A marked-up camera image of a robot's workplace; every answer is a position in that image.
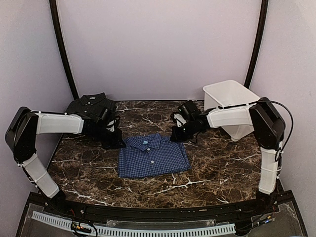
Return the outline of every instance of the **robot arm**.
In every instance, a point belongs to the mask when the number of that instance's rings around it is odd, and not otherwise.
[[[18,166],[23,168],[31,182],[48,198],[54,198],[58,193],[61,195],[63,193],[37,155],[35,148],[37,135],[84,134],[99,139],[104,149],[125,146],[121,138],[121,130],[117,128],[119,122],[114,115],[115,103],[106,99],[105,95],[100,95],[91,98],[101,97],[99,101],[103,102],[102,105],[96,103],[92,106],[91,102],[87,101],[86,104],[89,105],[87,108],[85,105],[78,106],[77,101],[72,102],[67,109],[71,114],[31,111],[27,107],[21,107],[11,122],[5,135],[6,143],[12,150]]]
[[[177,126],[172,127],[170,140],[186,141],[198,132],[221,126],[253,126],[262,158],[259,191],[269,195],[275,190],[278,178],[285,122],[272,103],[266,101],[267,98],[261,98],[253,105],[212,108],[204,113],[188,101],[178,108],[179,113],[171,115]]]

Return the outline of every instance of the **plaid shirt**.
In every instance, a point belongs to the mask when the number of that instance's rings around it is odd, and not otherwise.
[[[118,176],[143,178],[190,169],[182,143],[171,142],[169,137],[152,134],[125,140],[118,160]]]

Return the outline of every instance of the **marble table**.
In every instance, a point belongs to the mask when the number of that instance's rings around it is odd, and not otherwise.
[[[183,101],[118,102],[123,138],[171,135],[170,114]],[[202,101],[197,102],[202,108]],[[135,208],[218,205],[255,198],[260,151],[252,134],[233,142],[222,129],[185,143],[192,169],[143,179],[118,178],[119,150],[105,151],[82,135],[64,135],[48,172],[68,200]]]

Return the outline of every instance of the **purple wall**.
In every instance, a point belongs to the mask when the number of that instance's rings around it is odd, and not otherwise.
[[[202,87],[243,82],[260,0],[60,0],[80,95],[202,99]]]
[[[63,111],[72,100],[59,56],[48,1],[2,1],[0,7],[0,236],[15,236],[33,186],[4,141],[18,108]],[[44,164],[59,136],[40,136]]]

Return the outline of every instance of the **black cable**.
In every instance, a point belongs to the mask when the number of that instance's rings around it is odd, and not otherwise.
[[[260,9],[260,16],[259,16],[259,22],[258,22],[258,28],[257,28],[257,34],[255,43],[252,50],[252,55],[249,63],[249,68],[247,72],[247,76],[245,79],[244,87],[249,88],[251,84],[251,80],[253,77],[253,73],[255,71],[256,63],[258,60],[258,55],[260,51],[263,31],[265,28],[265,22],[267,18],[267,12],[268,12],[268,0],[262,0],[261,1],[261,9]]]
[[[288,112],[288,114],[289,114],[290,117],[291,117],[291,129],[290,129],[290,132],[289,132],[289,134],[288,134],[288,136],[287,136],[287,138],[286,138],[286,140],[285,140],[285,142],[284,142],[284,145],[282,146],[282,148],[281,148],[281,150],[280,150],[280,152],[279,152],[279,154],[280,154],[280,156],[281,156],[281,153],[283,152],[283,150],[284,150],[284,148],[285,148],[287,142],[289,141],[289,139],[290,139],[290,137],[291,137],[291,135],[292,135],[292,132],[293,132],[293,128],[294,128],[294,118],[293,118],[293,115],[292,115],[292,113],[290,112],[290,110],[289,110],[285,105],[283,105],[283,104],[280,103],[280,102],[273,101],[273,100],[254,101],[254,102],[249,103],[249,105],[257,104],[257,103],[273,103],[273,104],[280,105],[280,106],[282,106],[283,108],[285,108],[285,110]]]
[[[246,105],[253,105],[253,104],[259,104],[259,103],[273,103],[273,104],[277,104],[277,105],[280,105],[282,106],[283,108],[285,108],[285,110],[288,112],[288,114],[290,115],[291,117],[291,129],[290,129],[290,132],[284,142],[284,145],[282,146],[282,148],[279,150],[277,150],[277,153],[276,153],[276,157],[275,157],[275,161],[277,162],[279,159],[277,158],[277,155],[279,154],[280,157],[281,157],[281,154],[287,144],[287,142],[289,141],[291,135],[292,135],[292,132],[293,132],[293,128],[294,128],[294,118],[293,118],[293,115],[292,113],[290,112],[290,110],[285,106],[283,105],[282,103],[278,102],[278,101],[274,101],[274,100],[259,100],[259,101],[253,101],[253,102],[250,102],[250,103],[247,103],[247,104],[239,104],[239,105],[231,105],[231,106],[225,106],[225,107],[221,107],[219,106],[220,109],[229,109],[229,108],[234,108],[234,107],[240,107],[240,106],[246,106]]]
[[[265,224],[268,224],[268,223],[270,223],[271,221],[271,219],[268,221],[268,222],[266,222],[268,219],[266,218],[265,220],[262,220],[261,222],[263,222],[263,223],[261,223],[261,224],[256,224],[255,226],[253,226],[253,227],[251,227],[251,228],[248,228],[248,229],[246,229],[246,230],[242,230],[243,232],[248,232],[248,231],[251,231],[251,230],[253,230],[254,228],[257,228],[257,227],[259,227],[259,226],[262,226],[262,225],[265,225]]]
[[[252,224],[256,223],[258,220],[260,220],[264,215],[266,215],[266,213],[262,214],[261,216],[259,216],[258,218],[256,218],[254,221],[252,221],[250,224],[242,227],[242,228],[239,228],[237,229],[236,231],[247,231],[247,228],[248,226],[251,226]]]

